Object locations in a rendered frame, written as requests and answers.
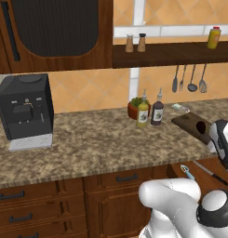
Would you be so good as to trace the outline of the dark wooden cutting board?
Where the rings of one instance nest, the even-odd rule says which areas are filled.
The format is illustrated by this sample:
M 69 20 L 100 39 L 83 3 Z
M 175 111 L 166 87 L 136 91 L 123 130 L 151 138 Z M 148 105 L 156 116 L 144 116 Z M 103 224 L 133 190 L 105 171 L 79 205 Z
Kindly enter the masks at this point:
M 196 128 L 196 124 L 199 121 L 203 121 L 207 126 L 207 132 L 205 134 L 200 134 Z M 181 116 L 175 117 L 171 120 L 171 122 L 187 133 L 191 134 L 196 139 L 199 139 L 204 144 L 208 145 L 211 142 L 210 136 L 208 134 L 211 123 L 194 114 L 193 112 L 188 112 Z

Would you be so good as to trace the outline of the dark brown avocado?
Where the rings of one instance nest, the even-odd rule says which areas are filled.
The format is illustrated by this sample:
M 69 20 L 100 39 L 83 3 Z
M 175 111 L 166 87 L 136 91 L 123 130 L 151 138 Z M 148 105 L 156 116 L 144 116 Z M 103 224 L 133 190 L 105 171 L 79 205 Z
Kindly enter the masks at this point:
M 203 121 L 199 121 L 196 124 L 196 128 L 200 134 L 205 134 L 207 132 L 207 126 Z

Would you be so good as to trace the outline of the potted green plant red pot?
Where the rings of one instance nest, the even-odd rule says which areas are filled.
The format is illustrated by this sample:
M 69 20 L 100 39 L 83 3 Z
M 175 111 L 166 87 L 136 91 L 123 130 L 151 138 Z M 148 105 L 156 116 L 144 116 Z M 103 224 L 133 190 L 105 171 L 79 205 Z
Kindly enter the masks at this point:
M 141 103 L 141 98 L 134 98 L 132 99 L 128 105 L 127 105 L 127 114 L 130 118 L 137 120 L 137 116 L 138 116 L 138 106 Z M 150 115 L 150 110 L 151 110 L 151 104 L 150 102 L 147 100 L 147 103 L 149 105 L 149 112 L 148 112 L 148 117 Z

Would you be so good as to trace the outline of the yellow oil bottle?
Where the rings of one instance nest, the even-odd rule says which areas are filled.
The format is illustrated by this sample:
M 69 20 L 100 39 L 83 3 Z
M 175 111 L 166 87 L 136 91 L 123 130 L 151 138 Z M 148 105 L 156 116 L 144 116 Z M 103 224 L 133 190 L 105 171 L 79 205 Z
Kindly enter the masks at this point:
M 148 119 L 149 105 L 146 99 L 146 90 L 143 90 L 143 96 L 141 98 L 141 103 L 138 106 L 138 116 L 137 116 L 137 126 L 146 126 Z

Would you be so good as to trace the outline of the dark sauce bottle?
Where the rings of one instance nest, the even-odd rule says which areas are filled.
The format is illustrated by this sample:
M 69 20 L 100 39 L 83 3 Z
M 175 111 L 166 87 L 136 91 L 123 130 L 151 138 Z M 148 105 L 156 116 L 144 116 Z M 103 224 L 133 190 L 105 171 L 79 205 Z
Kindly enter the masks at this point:
M 159 90 L 157 95 L 157 101 L 153 105 L 152 117 L 151 117 L 151 125 L 159 126 L 162 121 L 164 111 L 164 104 L 162 103 L 162 90 Z

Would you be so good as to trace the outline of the wooden drawer front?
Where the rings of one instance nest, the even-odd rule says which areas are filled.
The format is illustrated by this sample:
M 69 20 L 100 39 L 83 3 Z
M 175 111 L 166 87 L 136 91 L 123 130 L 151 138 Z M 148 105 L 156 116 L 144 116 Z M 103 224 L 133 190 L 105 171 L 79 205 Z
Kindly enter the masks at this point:
M 0 201 L 0 204 L 15 203 L 19 201 L 31 201 L 33 199 L 40 199 L 56 195 L 60 191 L 60 185 L 57 181 L 45 182 L 39 184 L 31 184 L 25 186 L 18 186 L 13 188 L 0 189 L 0 193 L 10 195 L 19 193 L 24 190 L 25 195 L 21 198 L 8 199 Z
M 39 232 L 39 238 L 87 238 L 85 231 L 67 230 L 62 222 L 0 231 L 0 238 L 17 238 L 19 234 L 32 235 L 36 232 Z
M 117 176 L 121 178 L 131 177 L 134 175 L 134 173 L 138 175 L 138 179 L 124 182 L 116 181 Z M 102 188 L 112 188 L 112 187 L 126 186 L 128 184 L 137 184 L 145 180 L 148 180 L 151 177 L 152 177 L 152 168 L 148 167 L 99 175 L 98 182 L 99 186 Z
M 23 203 L 15 205 L 0 206 L 0 227 L 9 225 L 20 225 L 28 222 L 37 222 L 41 220 L 58 218 L 64 212 L 62 200 L 42 201 L 38 203 Z M 25 217 L 30 213 L 33 214 L 32 219 L 9 223 L 9 217 L 14 218 Z

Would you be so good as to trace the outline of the pale green white packet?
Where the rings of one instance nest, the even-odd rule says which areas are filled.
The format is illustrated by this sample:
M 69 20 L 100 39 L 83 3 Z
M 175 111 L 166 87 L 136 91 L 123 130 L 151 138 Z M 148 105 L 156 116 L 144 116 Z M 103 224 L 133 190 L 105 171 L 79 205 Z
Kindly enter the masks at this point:
M 180 105 L 180 104 L 178 104 L 178 103 L 175 103 L 175 104 L 173 104 L 172 105 L 172 108 L 174 108 L 174 109 L 176 109 L 176 110 L 182 110 L 182 111 L 185 111 L 185 113 L 188 113 L 188 112 L 190 112 L 190 110 L 188 109 L 188 108 L 186 108 L 186 107 L 184 107 L 184 106 L 182 106 L 182 105 Z

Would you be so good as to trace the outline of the hanging grey turner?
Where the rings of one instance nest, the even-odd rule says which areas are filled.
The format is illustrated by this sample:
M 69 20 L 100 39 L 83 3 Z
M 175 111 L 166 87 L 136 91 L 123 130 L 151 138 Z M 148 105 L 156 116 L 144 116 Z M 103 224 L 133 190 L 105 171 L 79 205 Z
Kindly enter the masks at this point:
M 177 88 L 178 88 L 178 71 L 179 71 L 179 67 L 180 65 L 177 65 L 176 67 L 176 72 L 175 72 L 175 76 L 172 82 L 172 92 L 176 93 L 177 92 Z

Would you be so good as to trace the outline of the salt shaker pale cap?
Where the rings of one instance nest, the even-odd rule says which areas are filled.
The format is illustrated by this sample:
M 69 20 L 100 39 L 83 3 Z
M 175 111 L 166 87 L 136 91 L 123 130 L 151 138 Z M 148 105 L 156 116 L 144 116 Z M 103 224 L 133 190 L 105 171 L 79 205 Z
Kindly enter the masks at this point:
M 133 51 L 133 35 L 132 34 L 127 35 L 127 42 L 126 42 L 125 51 L 127 53 L 131 53 Z

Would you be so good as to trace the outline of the hanging grey fork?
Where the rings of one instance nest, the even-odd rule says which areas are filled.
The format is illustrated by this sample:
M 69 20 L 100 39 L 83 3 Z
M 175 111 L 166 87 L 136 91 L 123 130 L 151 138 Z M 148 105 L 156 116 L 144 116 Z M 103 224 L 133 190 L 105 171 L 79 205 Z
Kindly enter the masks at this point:
M 180 81 L 180 91 L 183 90 L 183 82 L 184 82 L 184 77 L 185 77 L 186 69 L 187 69 L 187 65 L 184 65 L 183 73 L 182 73 L 182 79 Z

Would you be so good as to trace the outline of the pepper shaker black cap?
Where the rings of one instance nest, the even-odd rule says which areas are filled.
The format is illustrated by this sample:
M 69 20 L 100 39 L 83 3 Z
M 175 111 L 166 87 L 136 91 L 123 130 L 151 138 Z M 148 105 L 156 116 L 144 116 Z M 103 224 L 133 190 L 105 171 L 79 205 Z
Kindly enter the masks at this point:
M 146 33 L 140 33 L 138 52 L 145 52 L 145 36 Z

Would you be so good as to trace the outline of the hanging grey ladle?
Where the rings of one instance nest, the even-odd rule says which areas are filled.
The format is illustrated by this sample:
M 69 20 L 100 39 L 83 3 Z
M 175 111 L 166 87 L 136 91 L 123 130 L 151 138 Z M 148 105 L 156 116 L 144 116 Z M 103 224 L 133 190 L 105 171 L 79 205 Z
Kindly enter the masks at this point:
M 193 66 L 193 71 L 192 71 L 192 76 L 191 76 L 192 80 L 194 79 L 193 75 L 194 75 L 195 67 L 196 67 L 196 65 Z M 194 84 L 192 80 L 190 81 L 190 84 L 187 86 L 187 88 L 190 92 L 195 92 L 197 90 L 197 85 Z

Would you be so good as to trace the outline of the wooden cupboard door dark panel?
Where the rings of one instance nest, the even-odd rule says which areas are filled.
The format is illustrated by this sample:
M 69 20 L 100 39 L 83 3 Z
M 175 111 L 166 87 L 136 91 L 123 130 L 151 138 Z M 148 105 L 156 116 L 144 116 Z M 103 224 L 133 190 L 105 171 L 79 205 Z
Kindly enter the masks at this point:
M 20 54 L 15 61 L 1 2 Z M 0 0 L 9 73 L 106 69 L 113 57 L 113 0 Z

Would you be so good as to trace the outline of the black coffee machine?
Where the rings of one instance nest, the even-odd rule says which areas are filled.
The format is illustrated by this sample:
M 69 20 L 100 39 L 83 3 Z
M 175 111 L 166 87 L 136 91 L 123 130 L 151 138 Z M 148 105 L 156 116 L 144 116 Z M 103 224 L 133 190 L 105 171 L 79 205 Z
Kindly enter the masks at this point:
M 54 109 L 48 74 L 5 77 L 0 85 L 0 118 L 11 152 L 51 147 Z

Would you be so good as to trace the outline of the wooden lower cupboard door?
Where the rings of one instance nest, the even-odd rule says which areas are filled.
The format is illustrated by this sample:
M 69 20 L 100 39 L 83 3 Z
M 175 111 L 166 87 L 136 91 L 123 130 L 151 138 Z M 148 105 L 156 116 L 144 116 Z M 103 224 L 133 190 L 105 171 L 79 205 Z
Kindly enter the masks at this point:
M 151 217 L 139 199 L 138 186 L 87 193 L 89 238 L 137 236 Z

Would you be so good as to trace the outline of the hanging grey slotted spatula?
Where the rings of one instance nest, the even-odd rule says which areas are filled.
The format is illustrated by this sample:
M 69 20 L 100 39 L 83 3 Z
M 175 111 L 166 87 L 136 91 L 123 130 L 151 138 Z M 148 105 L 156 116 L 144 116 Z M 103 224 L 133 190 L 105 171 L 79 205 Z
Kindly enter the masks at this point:
M 207 68 L 207 64 L 204 65 L 202 76 L 201 76 L 201 79 L 199 81 L 199 90 L 200 90 L 201 93 L 207 93 L 207 83 L 204 80 L 204 75 L 205 75 L 206 68 Z

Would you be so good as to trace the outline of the open wooden drawer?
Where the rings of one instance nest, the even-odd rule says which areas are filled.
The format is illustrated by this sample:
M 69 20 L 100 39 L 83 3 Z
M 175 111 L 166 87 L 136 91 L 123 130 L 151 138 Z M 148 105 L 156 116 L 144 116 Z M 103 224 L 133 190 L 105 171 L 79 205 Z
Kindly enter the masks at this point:
M 198 160 L 198 163 L 228 182 L 228 172 L 224 169 L 217 158 L 201 159 Z M 194 162 L 184 162 L 184 164 L 189 168 L 191 174 L 195 178 L 195 181 L 198 183 L 202 196 L 213 190 L 228 189 L 228 186 L 225 186 L 223 183 L 213 178 L 210 174 L 198 167 Z

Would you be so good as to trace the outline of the yellow squeeze bottle red cap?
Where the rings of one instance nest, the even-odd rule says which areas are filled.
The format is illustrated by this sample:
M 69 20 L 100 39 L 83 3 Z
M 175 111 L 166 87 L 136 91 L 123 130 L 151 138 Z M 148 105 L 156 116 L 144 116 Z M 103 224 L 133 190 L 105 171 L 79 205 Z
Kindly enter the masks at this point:
M 209 32 L 207 48 L 215 49 L 219 42 L 220 36 L 221 36 L 220 27 L 214 26 Z

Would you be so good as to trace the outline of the dark wooden wall shelf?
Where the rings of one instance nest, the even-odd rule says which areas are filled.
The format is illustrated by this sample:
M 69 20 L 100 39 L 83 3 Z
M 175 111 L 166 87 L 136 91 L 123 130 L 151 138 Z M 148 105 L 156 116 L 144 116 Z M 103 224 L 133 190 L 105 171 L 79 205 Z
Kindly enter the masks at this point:
M 135 68 L 228 62 L 228 41 L 208 49 L 206 42 L 147 44 L 144 52 L 134 46 L 132 53 L 125 47 L 114 46 L 113 67 Z

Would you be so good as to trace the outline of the blue handled peeler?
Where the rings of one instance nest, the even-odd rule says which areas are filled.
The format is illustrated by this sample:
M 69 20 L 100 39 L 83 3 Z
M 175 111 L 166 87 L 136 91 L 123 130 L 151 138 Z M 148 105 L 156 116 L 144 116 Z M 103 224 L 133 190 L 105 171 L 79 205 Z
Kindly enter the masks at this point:
M 190 169 L 186 165 L 181 165 L 181 170 L 185 173 L 188 179 L 195 180 L 193 174 L 190 172 Z

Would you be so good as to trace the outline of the black handled kitchen knife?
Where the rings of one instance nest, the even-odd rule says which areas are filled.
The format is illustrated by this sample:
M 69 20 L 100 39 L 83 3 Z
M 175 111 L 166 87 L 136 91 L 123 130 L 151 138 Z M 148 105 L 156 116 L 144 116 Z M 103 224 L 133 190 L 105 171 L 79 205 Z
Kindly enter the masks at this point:
M 213 178 L 217 179 L 219 182 L 224 184 L 225 186 L 228 186 L 228 182 L 226 180 L 222 179 L 217 174 L 213 173 L 212 171 L 210 171 L 209 169 L 207 169 L 203 165 L 199 164 L 196 160 L 193 160 L 193 163 L 196 164 L 198 167 L 200 167 L 203 171 L 205 171 L 206 173 L 211 175 Z

